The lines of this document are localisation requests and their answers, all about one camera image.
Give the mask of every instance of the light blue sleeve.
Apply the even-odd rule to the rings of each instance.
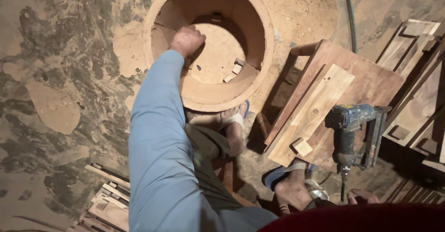
[[[165,51],[148,71],[131,112],[130,231],[223,230],[198,189],[179,96],[184,58]]]

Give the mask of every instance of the nail gun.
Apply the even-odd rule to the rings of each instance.
[[[341,175],[341,200],[344,201],[344,187],[351,166],[361,170],[374,167],[379,154],[387,113],[391,107],[369,104],[336,105],[326,115],[326,127],[334,129],[334,153],[337,173]],[[355,132],[362,130],[367,123],[366,146],[364,151],[354,150]]]

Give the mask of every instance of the wood strip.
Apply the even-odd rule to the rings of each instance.
[[[423,160],[422,164],[432,167],[434,169],[437,169],[439,171],[445,172],[445,165],[443,165],[442,163],[438,163],[438,162],[434,162],[434,161],[428,161],[428,160]]]
[[[355,76],[335,64],[325,65],[305,93],[289,120],[270,144],[267,158],[285,167],[295,158],[289,145],[297,138],[309,139]]]
[[[400,194],[403,187],[408,183],[408,179],[403,179],[400,181],[400,183],[397,185],[396,189],[391,193],[390,196],[385,200],[385,203],[392,203],[394,199]]]
[[[127,189],[130,189],[130,183],[129,182],[126,182],[126,181],[124,181],[124,180],[122,180],[122,179],[120,179],[120,178],[118,178],[118,177],[116,177],[114,175],[111,175],[111,174],[109,174],[107,172],[104,172],[102,170],[99,170],[99,169],[97,169],[97,168],[95,168],[95,167],[93,167],[91,165],[87,165],[87,166],[85,166],[85,168],[87,170],[91,170],[92,172],[98,173],[99,175],[109,179],[112,182],[115,182],[117,184],[122,185],[123,187],[126,187]]]
[[[439,162],[440,163],[445,163],[445,134],[444,137],[442,138],[442,145],[441,145],[441,153],[439,155]]]
[[[120,198],[124,199],[125,201],[130,202],[130,197],[128,195],[125,195],[124,193],[120,192],[119,190],[113,188],[112,186],[108,184],[102,185],[102,187],[108,191],[110,191],[113,194],[118,195]]]
[[[429,34],[422,34],[418,38],[415,38],[413,46],[409,49],[407,55],[403,58],[396,69],[396,73],[407,78],[416,64],[419,62],[424,54],[424,47],[429,41],[434,40],[434,36]]]
[[[414,186],[414,182],[413,181],[408,181],[408,183],[406,183],[402,190],[399,192],[399,194],[394,198],[394,200],[392,201],[392,203],[400,203],[401,200],[403,200],[403,198],[407,195],[407,193],[411,190],[411,188],[413,188]]]

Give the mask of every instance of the circular wooden frame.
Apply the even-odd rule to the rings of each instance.
[[[151,48],[152,27],[155,23],[158,13],[160,12],[162,6],[165,4],[166,1],[167,0],[154,0],[144,20],[145,24],[142,33],[144,40],[143,48],[144,48],[144,56],[146,64],[148,65],[148,67],[150,67],[154,62],[153,52]],[[267,12],[266,7],[264,6],[264,3],[261,0],[248,0],[248,1],[251,3],[251,5],[258,13],[264,28],[265,52],[263,61],[261,63],[261,70],[255,77],[255,79],[253,79],[251,85],[248,86],[248,88],[243,93],[234,97],[233,99],[227,100],[226,102],[222,103],[203,104],[203,103],[193,102],[188,98],[181,97],[182,104],[186,108],[204,112],[219,112],[233,108],[241,104],[247,98],[249,98],[258,89],[258,87],[261,85],[264,78],[266,77],[267,73],[269,72],[269,68],[272,62],[274,43],[275,43],[273,26],[270,20],[269,13]]]

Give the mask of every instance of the wood scrap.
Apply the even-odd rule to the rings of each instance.
[[[118,178],[118,177],[116,177],[116,176],[114,176],[114,175],[111,175],[111,174],[109,174],[109,173],[107,173],[107,172],[104,172],[104,171],[102,171],[102,170],[99,170],[99,169],[97,169],[96,167],[93,167],[93,166],[91,166],[91,165],[87,165],[87,166],[85,166],[85,168],[86,168],[87,170],[92,171],[92,172],[98,173],[99,175],[101,175],[101,176],[103,176],[103,177],[105,177],[105,178],[108,178],[108,179],[109,179],[110,181],[112,181],[112,182],[115,182],[115,183],[117,183],[117,184],[122,185],[123,187],[125,187],[125,188],[127,188],[127,189],[130,189],[130,183],[127,182],[127,181],[124,181],[124,180],[122,180],[122,179],[120,179],[120,178]]]
[[[289,145],[297,138],[309,139],[354,78],[335,64],[323,66],[289,120],[268,146],[267,158],[288,167],[295,157]]]
[[[305,156],[309,152],[311,152],[313,149],[308,144],[307,141],[305,141],[303,138],[298,138],[293,144],[292,147],[298,152],[299,155]]]

